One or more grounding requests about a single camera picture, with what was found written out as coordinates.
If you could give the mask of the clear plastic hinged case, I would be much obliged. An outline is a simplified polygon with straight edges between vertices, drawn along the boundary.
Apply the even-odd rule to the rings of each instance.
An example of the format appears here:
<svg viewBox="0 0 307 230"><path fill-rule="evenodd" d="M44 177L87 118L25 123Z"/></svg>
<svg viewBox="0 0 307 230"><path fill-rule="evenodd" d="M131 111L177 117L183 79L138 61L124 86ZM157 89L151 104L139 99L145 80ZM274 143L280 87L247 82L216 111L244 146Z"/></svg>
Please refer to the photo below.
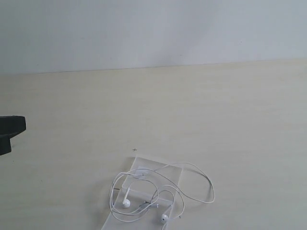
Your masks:
<svg viewBox="0 0 307 230"><path fill-rule="evenodd" d="M178 185L182 168L136 157L119 173L109 192L110 213L104 230L164 230L162 215L174 216L182 207Z"/></svg>

